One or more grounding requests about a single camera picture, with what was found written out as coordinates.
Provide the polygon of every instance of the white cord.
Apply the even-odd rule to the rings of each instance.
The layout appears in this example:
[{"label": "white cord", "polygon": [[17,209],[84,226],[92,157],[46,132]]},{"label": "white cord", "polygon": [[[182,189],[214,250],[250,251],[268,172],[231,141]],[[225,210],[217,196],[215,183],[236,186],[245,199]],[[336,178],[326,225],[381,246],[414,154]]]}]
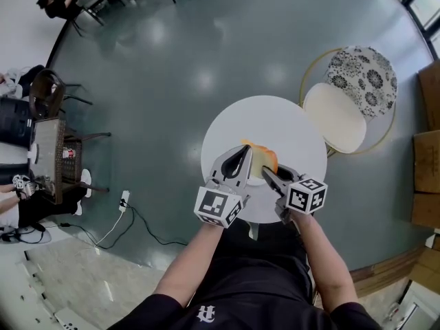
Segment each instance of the white cord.
[{"label": "white cord", "polygon": [[115,225],[113,225],[113,227],[111,228],[111,230],[108,231],[108,233],[107,233],[104,237],[102,237],[101,240],[99,240],[98,242],[95,243],[95,247],[97,247],[97,246],[99,247],[99,244],[100,244],[102,241],[104,241],[104,240],[106,239],[106,237],[109,236],[110,233],[111,233],[113,230],[115,230],[115,227],[116,227],[116,225],[119,223],[119,221],[121,220],[123,214],[124,214],[124,213],[121,212],[121,215],[119,216],[119,219],[115,222]]}]

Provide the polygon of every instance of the round chair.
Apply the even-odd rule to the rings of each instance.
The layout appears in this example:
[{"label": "round chair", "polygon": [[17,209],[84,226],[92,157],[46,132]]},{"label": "round chair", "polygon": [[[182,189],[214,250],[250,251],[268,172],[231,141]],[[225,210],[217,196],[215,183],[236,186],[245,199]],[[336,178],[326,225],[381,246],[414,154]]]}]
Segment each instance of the round chair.
[{"label": "round chair", "polygon": [[[323,83],[314,85],[305,98],[303,89],[316,63],[334,53]],[[320,130],[331,151],[358,154],[366,136],[366,126],[393,108],[397,97],[397,78],[391,63],[371,47],[346,47],[330,50],[318,57],[307,69],[300,88],[300,105]]]}]

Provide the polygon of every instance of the white table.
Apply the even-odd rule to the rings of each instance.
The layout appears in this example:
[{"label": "white table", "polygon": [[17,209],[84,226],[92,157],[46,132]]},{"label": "white table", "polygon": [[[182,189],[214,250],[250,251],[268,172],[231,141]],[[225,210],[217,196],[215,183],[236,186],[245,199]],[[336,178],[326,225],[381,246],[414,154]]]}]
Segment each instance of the white table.
[{"label": "white table", "polygon": [[[266,146],[278,163],[324,181],[327,150],[316,126],[298,105],[274,96],[252,96],[224,109],[206,132],[201,149],[201,171],[206,178],[214,161],[241,140]],[[274,212],[280,197],[264,183],[246,188],[251,195],[239,218],[253,223],[280,221]]]}]

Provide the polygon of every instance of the wicker table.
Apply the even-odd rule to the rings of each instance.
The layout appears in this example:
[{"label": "wicker table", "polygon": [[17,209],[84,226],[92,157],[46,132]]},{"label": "wicker table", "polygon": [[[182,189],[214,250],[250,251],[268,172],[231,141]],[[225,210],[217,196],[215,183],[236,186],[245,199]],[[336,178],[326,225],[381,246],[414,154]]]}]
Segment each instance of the wicker table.
[{"label": "wicker table", "polygon": [[[35,163],[30,163],[32,179],[39,184],[45,198],[54,204],[63,202],[63,193],[75,187],[85,187],[101,192],[108,188],[90,186],[80,181],[82,168],[82,143],[84,140],[110,133],[96,133],[80,137],[66,129],[65,121],[59,118],[35,122],[33,143],[37,145]],[[63,159],[63,148],[74,149],[73,158]]]}]

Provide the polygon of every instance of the power outlet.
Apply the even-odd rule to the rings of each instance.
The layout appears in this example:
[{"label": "power outlet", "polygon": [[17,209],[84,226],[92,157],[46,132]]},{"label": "power outlet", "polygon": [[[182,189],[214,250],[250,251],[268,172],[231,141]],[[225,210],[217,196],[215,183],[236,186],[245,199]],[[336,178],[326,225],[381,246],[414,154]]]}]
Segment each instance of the power outlet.
[{"label": "power outlet", "polygon": [[121,197],[121,200],[119,200],[119,210],[121,212],[124,212],[125,210],[127,210],[126,206],[121,206],[122,200],[125,201],[125,204],[128,204],[129,197],[130,197],[130,192],[129,191],[127,191],[127,190],[122,191],[122,197]]}]

